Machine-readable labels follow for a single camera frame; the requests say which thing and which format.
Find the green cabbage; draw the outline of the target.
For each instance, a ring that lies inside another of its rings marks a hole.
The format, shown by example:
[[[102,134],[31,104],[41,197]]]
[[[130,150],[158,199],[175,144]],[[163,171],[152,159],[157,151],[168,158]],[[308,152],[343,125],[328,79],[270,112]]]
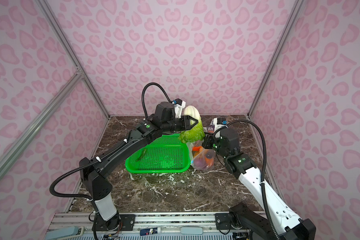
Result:
[[[202,118],[199,111],[194,106],[188,106],[184,109],[184,116],[190,116],[193,119],[196,119],[198,123],[195,125],[196,121],[193,119],[190,120],[190,124],[193,126],[190,130],[181,132],[179,140],[183,143],[195,143],[201,141],[205,137]]]

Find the orange carrot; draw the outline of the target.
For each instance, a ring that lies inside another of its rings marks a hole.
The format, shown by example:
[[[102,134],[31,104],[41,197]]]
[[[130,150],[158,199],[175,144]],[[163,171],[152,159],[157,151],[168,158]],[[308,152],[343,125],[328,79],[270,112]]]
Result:
[[[202,146],[193,147],[192,151],[199,152]]]

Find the clear zip top bag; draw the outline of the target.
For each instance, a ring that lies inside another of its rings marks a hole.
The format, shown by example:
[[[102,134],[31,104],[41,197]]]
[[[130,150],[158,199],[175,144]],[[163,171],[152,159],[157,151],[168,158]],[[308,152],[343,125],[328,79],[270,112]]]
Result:
[[[205,149],[202,144],[203,141],[186,143],[187,147],[190,150],[191,166],[195,170],[203,171],[206,173],[213,170],[215,166],[216,153],[214,150]]]

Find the purple red onion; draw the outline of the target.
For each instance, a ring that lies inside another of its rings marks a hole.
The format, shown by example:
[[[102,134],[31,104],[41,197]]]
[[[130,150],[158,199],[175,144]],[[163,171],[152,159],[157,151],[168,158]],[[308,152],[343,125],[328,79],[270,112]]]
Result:
[[[206,161],[206,159],[204,157],[202,158],[195,158],[193,160],[193,167],[196,169],[196,170],[201,170],[201,171],[204,171],[204,170],[207,170],[208,168],[208,163]]]

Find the green cucumber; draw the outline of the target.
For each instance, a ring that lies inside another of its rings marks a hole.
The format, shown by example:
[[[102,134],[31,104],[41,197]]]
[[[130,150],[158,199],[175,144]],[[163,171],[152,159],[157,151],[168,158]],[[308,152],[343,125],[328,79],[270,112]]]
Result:
[[[140,161],[141,159],[143,159],[144,156],[146,155],[146,152],[147,152],[147,150],[146,150],[145,148],[142,149],[141,152],[140,152],[140,154],[139,154],[139,156],[136,158],[136,162],[138,162],[138,161]]]

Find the orange toy pumpkin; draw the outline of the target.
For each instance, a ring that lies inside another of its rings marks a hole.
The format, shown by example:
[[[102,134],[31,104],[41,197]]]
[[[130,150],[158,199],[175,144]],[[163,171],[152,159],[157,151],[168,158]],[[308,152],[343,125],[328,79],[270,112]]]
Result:
[[[215,151],[214,150],[206,150],[205,153],[205,161],[206,161],[206,167],[212,168],[214,166],[215,163]]]

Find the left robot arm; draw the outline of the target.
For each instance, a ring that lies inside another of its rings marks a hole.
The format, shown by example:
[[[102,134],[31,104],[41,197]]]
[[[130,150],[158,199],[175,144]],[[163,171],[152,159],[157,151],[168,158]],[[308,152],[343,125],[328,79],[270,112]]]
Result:
[[[138,123],[113,148],[90,160],[84,158],[80,161],[81,181],[95,210],[94,231],[112,231],[120,225],[120,214],[111,195],[113,186],[107,179],[116,167],[162,135],[194,130],[200,122],[201,116],[195,107],[186,107],[178,118],[175,105],[162,102],[157,105],[155,113]]]

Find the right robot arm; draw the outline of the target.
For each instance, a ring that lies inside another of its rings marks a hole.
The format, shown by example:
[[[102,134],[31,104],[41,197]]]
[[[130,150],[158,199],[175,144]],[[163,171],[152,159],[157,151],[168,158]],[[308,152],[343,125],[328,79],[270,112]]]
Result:
[[[223,158],[227,171],[244,185],[265,211],[265,217],[245,204],[230,208],[235,224],[254,232],[263,240],[313,240],[316,227],[302,219],[273,190],[256,163],[240,149],[238,132],[222,128],[217,134],[206,134],[203,148]]]

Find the green plastic perforated basket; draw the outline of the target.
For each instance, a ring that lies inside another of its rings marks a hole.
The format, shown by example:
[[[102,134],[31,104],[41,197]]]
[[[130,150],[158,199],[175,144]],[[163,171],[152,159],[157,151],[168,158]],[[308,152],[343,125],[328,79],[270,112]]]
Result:
[[[127,158],[125,167],[132,174],[182,173],[191,165],[190,150],[179,134],[164,135],[144,147],[147,152],[136,162],[142,149]]]

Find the grey oval pad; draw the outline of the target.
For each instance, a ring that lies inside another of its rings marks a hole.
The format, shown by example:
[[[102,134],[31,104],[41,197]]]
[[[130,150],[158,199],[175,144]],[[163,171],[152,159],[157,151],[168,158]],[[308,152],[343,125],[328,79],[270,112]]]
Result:
[[[181,227],[182,235],[203,235],[204,230],[202,227]]]

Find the grey teal device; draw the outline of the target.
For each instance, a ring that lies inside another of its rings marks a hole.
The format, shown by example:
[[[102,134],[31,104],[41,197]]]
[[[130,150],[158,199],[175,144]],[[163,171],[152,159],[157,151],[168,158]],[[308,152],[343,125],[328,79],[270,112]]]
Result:
[[[68,240],[80,237],[83,233],[84,227],[72,226],[47,232],[45,240]]]

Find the aluminium mounting rail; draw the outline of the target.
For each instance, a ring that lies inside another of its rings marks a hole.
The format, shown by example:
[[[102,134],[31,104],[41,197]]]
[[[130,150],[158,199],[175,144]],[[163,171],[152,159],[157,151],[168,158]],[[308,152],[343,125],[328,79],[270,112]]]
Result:
[[[93,214],[56,214],[47,232],[62,228],[84,227],[82,236],[69,240],[248,240],[259,237],[235,224],[229,212],[121,213],[115,230],[93,230]],[[161,227],[161,233],[140,236],[141,229]],[[202,227],[203,235],[182,235],[181,227]]]

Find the right aluminium corner post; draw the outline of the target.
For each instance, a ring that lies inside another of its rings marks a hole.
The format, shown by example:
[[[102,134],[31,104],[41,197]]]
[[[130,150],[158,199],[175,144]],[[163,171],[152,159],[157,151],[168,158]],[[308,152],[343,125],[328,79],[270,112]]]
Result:
[[[287,22],[285,27],[283,28],[283,31],[280,34],[279,40],[277,41],[276,47],[273,51],[272,57],[268,63],[268,66],[266,68],[266,71],[263,75],[263,78],[261,80],[261,83],[259,85],[259,88],[256,92],[254,101],[250,107],[250,110],[247,114],[248,119],[252,119],[255,115],[255,111],[257,109],[257,106],[259,105],[259,102],[261,101],[261,97],[263,92],[265,91],[265,88],[268,84],[268,81],[271,78],[271,75],[277,66],[277,63],[279,61],[280,56],[282,55],[283,49],[288,42],[288,39],[291,35],[292,30],[294,29],[295,25],[297,24],[297,21],[301,15],[301,13],[304,11],[305,5],[307,1],[304,0],[298,0],[294,2],[293,8],[291,10],[291,13],[289,14],[289,17],[287,18]]]

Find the aluminium corner frame post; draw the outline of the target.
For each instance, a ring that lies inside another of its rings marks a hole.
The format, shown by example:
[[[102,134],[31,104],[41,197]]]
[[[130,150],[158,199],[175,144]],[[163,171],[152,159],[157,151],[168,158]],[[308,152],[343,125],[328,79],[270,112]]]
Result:
[[[46,21],[49,23],[50,27],[54,31],[55,35],[57,36],[58,40],[60,41],[60,44],[62,45],[63,49],[65,50],[66,54],[68,55],[68,58],[72,61],[73,65],[77,69],[78,73],[81,74],[84,78],[84,82],[89,89],[92,97],[94,98],[95,102],[100,107],[101,111],[105,115],[106,119],[109,120],[111,118],[110,113],[106,109],[105,104],[100,98],[100,95],[97,93],[97,91],[94,88],[94,85],[91,83],[87,72],[84,69],[84,66],[80,62],[78,55],[76,54],[72,44],[70,43],[69,39],[67,38],[66,34],[64,33],[58,18],[54,14],[54,12],[51,9],[51,6],[49,5],[48,1],[45,0],[36,0],[35,3],[40,8],[42,14],[46,18]]]

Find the aluminium diagonal frame bar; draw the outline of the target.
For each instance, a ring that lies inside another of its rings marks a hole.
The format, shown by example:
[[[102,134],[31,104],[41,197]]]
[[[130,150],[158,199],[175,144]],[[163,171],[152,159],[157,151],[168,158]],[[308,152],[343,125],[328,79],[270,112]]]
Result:
[[[64,103],[76,85],[82,80],[82,72],[77,71],[70,81],[46,105],[41,113],[28,125],[22,134],[11,144],[0,158],[0,181],[15,164],[15,161],[30,145],[56,110]]]

